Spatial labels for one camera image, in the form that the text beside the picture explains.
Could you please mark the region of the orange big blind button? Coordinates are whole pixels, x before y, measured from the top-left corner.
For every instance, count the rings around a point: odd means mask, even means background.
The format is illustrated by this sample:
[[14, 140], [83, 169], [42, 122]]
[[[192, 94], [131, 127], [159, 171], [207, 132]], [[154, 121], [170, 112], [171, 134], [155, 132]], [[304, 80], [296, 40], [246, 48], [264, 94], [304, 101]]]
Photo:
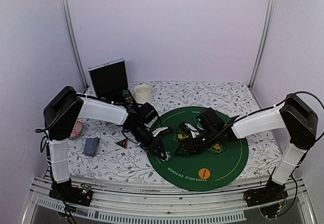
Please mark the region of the orange big blind button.
[[202, 169], [200, 169], [198, 171], [198, 176], [199, 176], [200, 179], [206, 180], [206, 179], [209, 179], [210, 178], [211, 172], [207, 168], [202, 168]]

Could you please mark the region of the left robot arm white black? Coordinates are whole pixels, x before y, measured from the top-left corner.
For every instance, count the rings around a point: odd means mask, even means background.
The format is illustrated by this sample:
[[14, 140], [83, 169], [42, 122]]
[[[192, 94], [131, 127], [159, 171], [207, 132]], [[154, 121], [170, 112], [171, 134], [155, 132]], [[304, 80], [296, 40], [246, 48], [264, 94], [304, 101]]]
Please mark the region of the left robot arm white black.
[[67, 146], [77, 121], [90, 119], [121, 126], [130, 132], [146, 152], [162, 161], [170, 159], [159, 133], [152, 133], [148, 124], [158, 116], [155, 108], [148, 102], [114, 102], [77, 93], [73, 87], [64, 87], [43, 111], [45, 126], [36, 129], [43, 133], [49, 149], [49, 165], [55, 191], [65, 201], [75, 197], [75, 189], [67, 182], [68, 170]]

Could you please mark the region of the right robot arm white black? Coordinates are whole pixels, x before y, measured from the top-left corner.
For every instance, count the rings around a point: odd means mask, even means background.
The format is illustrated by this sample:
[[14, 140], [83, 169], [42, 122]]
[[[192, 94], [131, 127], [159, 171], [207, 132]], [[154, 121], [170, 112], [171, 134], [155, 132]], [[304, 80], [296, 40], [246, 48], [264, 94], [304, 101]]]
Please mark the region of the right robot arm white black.
[[265, 201], [272, 202], [281, 194], [281, 186], [300, 166], [307, 152], [321, 138], [317, 135], [318, 116], [298, 96], [299, 94], [300, 92], [288, 94], [284, 100], [271, 107], [243, 117], [235, 116], [226, 122], [212, 108], [206, 108], [196, 116], [201, 130], [189, 124], [182, 124], [190, 132], [190, 136], [178, 140], [179, 146], [175, 153], [198, 155], [216, 142], [233, 142], [269, 130], [287, 129], [290, 142], [269, 178], [269, 185], [261, 194]]

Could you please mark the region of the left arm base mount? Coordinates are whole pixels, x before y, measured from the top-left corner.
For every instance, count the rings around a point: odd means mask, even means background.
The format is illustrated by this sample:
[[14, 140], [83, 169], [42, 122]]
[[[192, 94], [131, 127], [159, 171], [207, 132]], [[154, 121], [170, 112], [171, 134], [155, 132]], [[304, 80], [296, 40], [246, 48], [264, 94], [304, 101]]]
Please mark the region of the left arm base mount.
[[71, 203], [89, 207], [92, 201], [93, 192], [91, 188], [82, 184], [72, 186], [70, 182], [53, 183], [49, 197], [60, 200], [64, 203]]

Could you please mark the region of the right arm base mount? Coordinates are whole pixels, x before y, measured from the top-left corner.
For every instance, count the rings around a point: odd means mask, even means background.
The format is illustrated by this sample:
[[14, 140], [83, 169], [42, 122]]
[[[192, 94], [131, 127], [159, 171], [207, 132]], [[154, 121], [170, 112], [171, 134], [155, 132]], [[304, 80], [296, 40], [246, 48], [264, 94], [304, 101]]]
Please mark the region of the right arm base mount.
[[288, 197], [285, 185], [269, 181], [266, 186], [258, 189], [249, 189], [244, 192], [243, 198], [248, 207], [267, 204], [283, 200]]

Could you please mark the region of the aluminium poker chip case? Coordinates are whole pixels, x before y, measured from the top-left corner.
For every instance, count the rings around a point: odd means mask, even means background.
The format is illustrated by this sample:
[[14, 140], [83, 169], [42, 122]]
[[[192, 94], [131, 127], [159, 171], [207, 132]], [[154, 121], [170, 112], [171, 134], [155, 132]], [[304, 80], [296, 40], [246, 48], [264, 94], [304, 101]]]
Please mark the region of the aluminium poker chip case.
[[129, 91], [129, 85], [123, 58], [89, 67], [88, 72], [98, 98], [113, 102], [125, 102], [122, 91]]

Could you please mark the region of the small poker chip stack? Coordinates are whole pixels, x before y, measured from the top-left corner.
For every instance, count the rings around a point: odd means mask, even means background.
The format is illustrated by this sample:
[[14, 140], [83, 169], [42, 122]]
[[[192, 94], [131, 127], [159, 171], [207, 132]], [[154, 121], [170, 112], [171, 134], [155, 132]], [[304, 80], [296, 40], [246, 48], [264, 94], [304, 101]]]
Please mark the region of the small poker chip stack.
[[172, 154], [170, 152], [161, 153], [160, 158], [163, 162], [167, 162], [171, 159]]

